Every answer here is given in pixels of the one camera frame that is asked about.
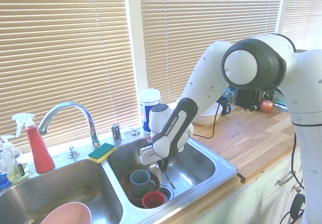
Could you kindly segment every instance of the gray mug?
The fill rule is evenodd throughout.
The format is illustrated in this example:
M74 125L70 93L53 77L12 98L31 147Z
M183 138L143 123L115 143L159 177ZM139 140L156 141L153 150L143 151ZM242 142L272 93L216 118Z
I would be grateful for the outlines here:
M130 176L132 194L136 198L143 198L143 196L155 190L156 184L155 181L151 179L151 175L146 170L136 170Z

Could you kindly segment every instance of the white cabinet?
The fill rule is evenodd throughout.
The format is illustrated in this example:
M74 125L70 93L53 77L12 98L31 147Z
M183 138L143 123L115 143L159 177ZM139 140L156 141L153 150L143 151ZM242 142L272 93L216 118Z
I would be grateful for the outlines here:
M296 194L295 178L279 186L291 174L291 156L275 163L260 174L252 183L237 191L225 201L196 214L185 224L279 224ZM294 170L301 180L299 151L294 156ZM289 223L285 218L283 224Z
M295 178L278 188L266 199L263 200L258 224L279 224L283 216L290 210L293 199L296 195L295 187L298 186ZM283 224L288 223L289 216L283 220Z

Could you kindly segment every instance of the red apple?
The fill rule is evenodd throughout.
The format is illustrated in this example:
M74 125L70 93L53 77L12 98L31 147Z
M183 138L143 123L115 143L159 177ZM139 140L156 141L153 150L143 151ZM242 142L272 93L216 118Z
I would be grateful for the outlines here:
M273 110L273 108L274 108L274 103L272 101L269 101L269 100L262 101L261 110L263 112L270 112Z

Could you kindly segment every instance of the sponge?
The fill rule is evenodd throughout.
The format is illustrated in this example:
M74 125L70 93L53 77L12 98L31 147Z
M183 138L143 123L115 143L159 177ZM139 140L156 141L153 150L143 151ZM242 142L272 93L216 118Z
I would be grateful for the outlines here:
M99 164L114 151L115 147L113 145L105 143L89 154L89 160Z

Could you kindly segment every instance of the drawer handle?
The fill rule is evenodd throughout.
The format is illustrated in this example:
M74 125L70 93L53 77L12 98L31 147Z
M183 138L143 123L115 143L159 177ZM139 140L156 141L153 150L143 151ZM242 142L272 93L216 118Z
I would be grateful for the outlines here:
M291 176L290 176L290 177L288 177L286 180L278 180L278 181L277 181L277 184L278 184L279 186L282 186L282 185L286 184L287 182L289 182L291 179L293 179L294 175L293 175L293 173L292 173L292 171L291 171L291 170L290 170L290 172L288 172L288 174L291 174Z

